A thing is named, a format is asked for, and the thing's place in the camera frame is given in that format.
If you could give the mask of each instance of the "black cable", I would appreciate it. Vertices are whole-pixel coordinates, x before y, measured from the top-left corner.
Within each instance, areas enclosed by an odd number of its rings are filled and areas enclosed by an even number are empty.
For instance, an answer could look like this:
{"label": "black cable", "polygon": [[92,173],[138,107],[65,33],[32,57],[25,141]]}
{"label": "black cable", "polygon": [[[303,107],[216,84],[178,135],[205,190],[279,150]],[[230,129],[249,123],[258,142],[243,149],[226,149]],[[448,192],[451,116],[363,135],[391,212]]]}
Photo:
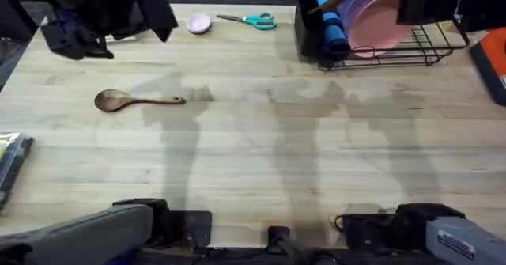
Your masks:
{"label": "black cable", "polygon": [[339,257],[337,257],[334,253],[327,251],[325,249],[316,249],[310,250],[309,255],[304,257],[305,265],[315,265],[321,259],[332,259],[336,265],[346,265],[344,261],[342,261]]}
{"label": "black cable", "polygon": [[[394,217],[394,214],[385,214],[385,215]],[[339,214],[334,219],[334,227],[335,227],[335,229],[339,233],[344,233],[345,232],[345,230],[341,226],[338,225],[338,220],[341,219],[341,218],[343,218],[343,217],[350,217],[350,218],[361,219],[363,221],[367,221],[367,222],[369,222],[369,223],[371,223],[373,225],[379,226],[379,227],[384,227],[385,226],[384,224],[382,224],[381,222],[377,221],[374,218],[368,218],[368,217],[365,217],[365,216],[361,216],[360,214]]]}
{"label": "black cable", "polygon": [[334,219],[334,227],[335,227],[335,230],[337,230],[339,233],[344,233],[345,230],[338,225],[338,220],[341,219],[342,217],[344,217],[345,215],[344,214],[339,214],[338,216],[335,217]]}

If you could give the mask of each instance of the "wood grain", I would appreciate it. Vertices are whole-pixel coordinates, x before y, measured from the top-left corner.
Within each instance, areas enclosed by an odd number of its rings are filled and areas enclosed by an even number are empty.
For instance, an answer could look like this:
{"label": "wood grain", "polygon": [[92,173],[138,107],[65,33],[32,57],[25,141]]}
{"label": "wood grain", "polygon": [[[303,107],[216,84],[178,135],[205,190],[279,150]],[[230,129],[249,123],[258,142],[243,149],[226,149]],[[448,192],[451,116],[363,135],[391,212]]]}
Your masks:
{"label": "wood grain", "polygon": [[[294,7],[174,5],[181,28],[111,44],[115,59],[72,62],[37,33],[0,93],[0,129],[36,138],[0,218],[35,229],[118,199],[160,197],[211,210],[213,245],[259,245],[268,225],[335,246],[343,212],[441,202],[506,237],[506,110],[466,51],[432,67],[322,72],[299,62]],[[273,31],[203,12],[270,12]],[[182,96],[184,106],[93,106],[107,88]]]}

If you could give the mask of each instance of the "black container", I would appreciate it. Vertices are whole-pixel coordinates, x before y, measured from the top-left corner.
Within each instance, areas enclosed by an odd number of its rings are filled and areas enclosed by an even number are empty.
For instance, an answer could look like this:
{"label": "black container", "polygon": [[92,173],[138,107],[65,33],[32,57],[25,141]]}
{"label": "black container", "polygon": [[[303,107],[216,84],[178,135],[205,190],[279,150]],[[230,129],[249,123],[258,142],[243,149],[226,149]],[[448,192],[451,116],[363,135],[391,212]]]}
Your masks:
{"label": "black container", "polygon": [[297,0],[295,14],[295,35],[297,50],[309,59],[318,57],[323,42],[322,11],[308,14],[318,6],[316,0]]}

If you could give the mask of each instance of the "dish rack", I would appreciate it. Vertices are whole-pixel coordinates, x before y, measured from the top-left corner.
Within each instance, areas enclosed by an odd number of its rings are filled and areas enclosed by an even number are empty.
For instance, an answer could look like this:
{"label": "dish rack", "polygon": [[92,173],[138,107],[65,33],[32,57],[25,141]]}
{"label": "dish rack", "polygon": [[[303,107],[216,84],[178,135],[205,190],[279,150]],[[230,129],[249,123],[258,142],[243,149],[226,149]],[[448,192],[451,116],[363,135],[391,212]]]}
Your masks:
{"label": "dish rack", "polygon": [[[441,23],[418,25],[413,27],[411,33],[397,47],[387,49],[360,47],[352,50],[347,56],[344,52],[341,54],[331,52],[338,58],[346,57],[346,59],[336,62],[318,58],[318,62],[321,68],[327,70],[368,66],[431,66],[451,55],[454,50],[463,49],[470,44],[469,38],[457,20],[453,19],[452,22],[455,30],[451,32],[454,34],[452,41],[448,39],[447,32],[443,30]],[[373,56],[360,57],[357,55],[359,52],[370,53]]]}

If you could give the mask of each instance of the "pink bowl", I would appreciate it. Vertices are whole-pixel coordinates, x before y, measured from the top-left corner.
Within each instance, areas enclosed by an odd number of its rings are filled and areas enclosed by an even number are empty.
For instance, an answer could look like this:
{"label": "pink bowl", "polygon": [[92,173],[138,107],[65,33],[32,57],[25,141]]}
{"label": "pink bowl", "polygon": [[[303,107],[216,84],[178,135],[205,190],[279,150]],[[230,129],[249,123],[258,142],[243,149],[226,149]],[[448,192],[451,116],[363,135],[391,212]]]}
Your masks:
{"label": "pink bowl", "polygon": [[[411,25],[397,25],[399,0],[373,0],[360,11],[349,29],[353,51],[372,47],[396,47],[411,31]],[[382,55],[385,51],[356,52],[360,57]]]}

